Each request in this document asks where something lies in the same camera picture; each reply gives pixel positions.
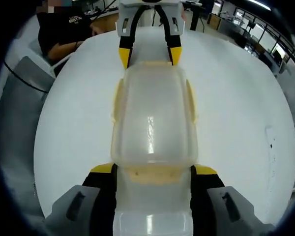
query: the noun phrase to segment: plastic container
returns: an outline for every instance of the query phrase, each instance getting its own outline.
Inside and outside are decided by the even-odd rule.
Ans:
[[[195,105],[183,70],[166,62],[129,67],[114,104],[113,161],[190,167],[198,156]]]
[[[171,184],[140,184],[119,169],[114,236],[192,236],[190,172]]]

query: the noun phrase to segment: plastic lid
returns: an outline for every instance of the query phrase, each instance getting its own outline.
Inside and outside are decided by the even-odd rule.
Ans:
[[[166,62],[129,67],[118,85],[111,156],[120,166],[191,166],[198,155],[195,109],[182,69]]]

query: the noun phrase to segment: white wall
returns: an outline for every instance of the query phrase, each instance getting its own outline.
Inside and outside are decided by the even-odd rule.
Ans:
[[[18,39],[13,40],[10,44],[5,61],[12,70],[20,59],[30,54],[28,45],[37,38],[38,32],[39,23],[35,15],[20,30],[17,36]],[[0,72],[0,99],[9,73],[8,69],[3,65]]]

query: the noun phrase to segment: white round table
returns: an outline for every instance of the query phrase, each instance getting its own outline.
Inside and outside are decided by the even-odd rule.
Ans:
[[[134,61],[168,60],[161,27],[138,28]],[[295,179],[295,129],[284,94],[257,58],[194,31],[181,37],[179,62],[195,90],[199,163],[214,168],[276,224]],[[110,162],[115,87],[124,75],[115,31],[86,40],[65,65],[43,107],[34,149],[38,198],[45,216],[96,165]]]

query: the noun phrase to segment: ceiling light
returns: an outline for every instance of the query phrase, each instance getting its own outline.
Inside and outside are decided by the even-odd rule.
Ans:
[[[264,5],[264,4],[262,4],[261,2],[258,2],[258,1],[255,1],[255,0],[248,0],[248,1],[253,2],[254,4],[257,4],[257,5],[259,5],[259,6],[263,7],[263,8],[265,8],[265,9],[271,11],[271,8],[270,8],[270,7],[268,7],[268,6]]]

